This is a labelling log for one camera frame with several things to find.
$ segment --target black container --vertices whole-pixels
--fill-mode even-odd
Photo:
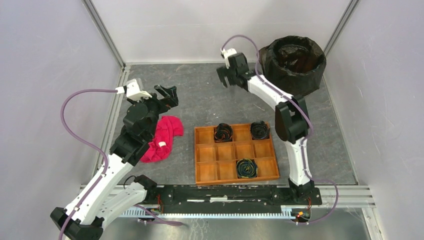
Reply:
[[[327,59],[308,37],[286,36],[259,51],[266,79],[281,90],[306,96],[320,88]]]

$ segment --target black coiled cable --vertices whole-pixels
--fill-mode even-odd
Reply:
[[[250,133],[254,140],[267,139],[270,137],[270,129],[264,121],[255,121],[250,125]]]
[[[255,160],[243,158],[237,161],[235,168],[238,178],[252,179],[258,176],[258,165],[256,165]]]
[[[220,123],[213,133],[215,143],[226,143],[233,140],[233,129],[226,123]]]

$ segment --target red towel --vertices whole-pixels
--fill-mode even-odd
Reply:
[[[162,116],[162,119],[157,122],[153,141],[148,143],[150,147],[140,161],[153,163],[166,159],[172,151],[174,136],[183,134],[183,124],[178,117]]]

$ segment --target black base bar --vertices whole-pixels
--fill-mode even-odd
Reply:
[[[322,205],[320,190],[313,188],[303,198],[294,197],[284,185],[158,185],[148,189],[140,204],[162,201],[164,214],[255,214],[281,213],[281,205]]]

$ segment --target wooden tray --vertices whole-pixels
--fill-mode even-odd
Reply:
[[[194,128],[196,185],[216,185],[275,180],[280,177],[271,134],[269,139],[253,140],[250,123],[231,124],[233,140],[215,142],[216,126]],[[238,178],[236,161],[254,159],[257,177]]]

